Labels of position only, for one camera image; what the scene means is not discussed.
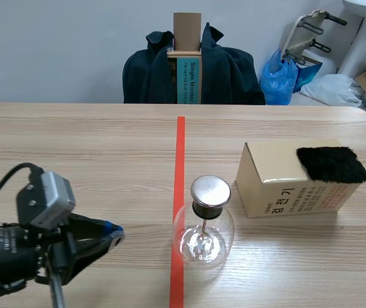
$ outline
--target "glass flask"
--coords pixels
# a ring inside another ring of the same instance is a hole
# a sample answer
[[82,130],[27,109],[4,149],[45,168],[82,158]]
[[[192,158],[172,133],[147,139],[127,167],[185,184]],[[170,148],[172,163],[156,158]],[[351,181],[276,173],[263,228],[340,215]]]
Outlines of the glass flask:
[[193,182],[190,193],[193,202],[173,222],[173,247],[186,266],[216,268],[225,262],[234,239],[233,218],[224,207],[230,187],[218,176],[204,175]]

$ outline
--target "black sponge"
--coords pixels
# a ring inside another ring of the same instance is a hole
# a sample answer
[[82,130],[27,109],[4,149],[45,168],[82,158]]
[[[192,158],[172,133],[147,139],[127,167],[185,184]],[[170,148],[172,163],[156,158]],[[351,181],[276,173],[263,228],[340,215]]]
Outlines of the black sponge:
[[350,148],[300,148],[297,149],[297,156],[313,181],[347,184],[366,182],[366,169]]

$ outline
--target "wooden table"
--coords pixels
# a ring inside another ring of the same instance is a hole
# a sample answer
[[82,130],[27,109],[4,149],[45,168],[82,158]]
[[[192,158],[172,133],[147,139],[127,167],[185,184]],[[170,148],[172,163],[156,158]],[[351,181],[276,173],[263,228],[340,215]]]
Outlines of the wooden table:
[[[245,141],[336,137],[366,167],[366,113],[355,108],[0,103],[0,178],[24,161],[54,170],[70,179],[77,213],[127,233],[64,287],[68,307],[169,307],[177,116],[187,202],[200,175],[234,182]],[[0,223],[16,221],[26,176],[1,192]],[[366,307],[366,184],[337,215],[247,219],[232,195],[231,254],[207,283],[186,269],[185,307]],[[49,297],[30,282],[0,307],[51,307]]]

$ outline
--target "silver metal cap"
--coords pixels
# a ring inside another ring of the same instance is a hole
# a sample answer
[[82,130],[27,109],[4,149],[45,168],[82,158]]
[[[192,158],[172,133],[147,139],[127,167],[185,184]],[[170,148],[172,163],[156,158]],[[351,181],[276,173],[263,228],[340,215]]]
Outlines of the silver metal cap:
[[208,209],[218,209],[229,202],[231,190],[225,180],[215,175],[204,175],[191,184],[194,201]]

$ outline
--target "red tape line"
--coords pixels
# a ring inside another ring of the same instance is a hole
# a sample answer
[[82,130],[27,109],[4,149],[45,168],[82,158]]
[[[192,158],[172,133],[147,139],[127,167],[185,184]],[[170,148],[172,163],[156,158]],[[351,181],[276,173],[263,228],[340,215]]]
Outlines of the red tape line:
[[[186,119],[177,117],[175,188],[173,195],[173,221],[184,206],[184,152],[186,139]],[[170,264],[170,308],[184,308],[184,263],[171,247]]]

